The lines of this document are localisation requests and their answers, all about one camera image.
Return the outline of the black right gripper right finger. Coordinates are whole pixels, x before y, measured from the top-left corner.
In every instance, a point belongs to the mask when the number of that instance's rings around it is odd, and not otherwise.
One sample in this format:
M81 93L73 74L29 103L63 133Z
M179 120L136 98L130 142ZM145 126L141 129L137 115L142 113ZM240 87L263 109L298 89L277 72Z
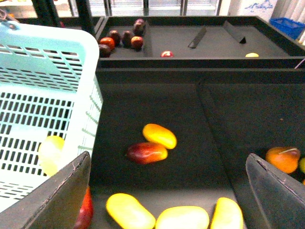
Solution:
M305 186L251 153L246 172L259 211L268 229L305 227Z

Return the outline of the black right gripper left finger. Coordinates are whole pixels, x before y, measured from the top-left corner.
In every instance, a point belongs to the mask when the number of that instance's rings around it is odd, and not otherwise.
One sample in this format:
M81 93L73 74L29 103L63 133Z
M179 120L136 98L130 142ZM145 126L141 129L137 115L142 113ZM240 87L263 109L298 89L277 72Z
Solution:
M72 229L89 183L85 151L26 197L0 214L2 229Z

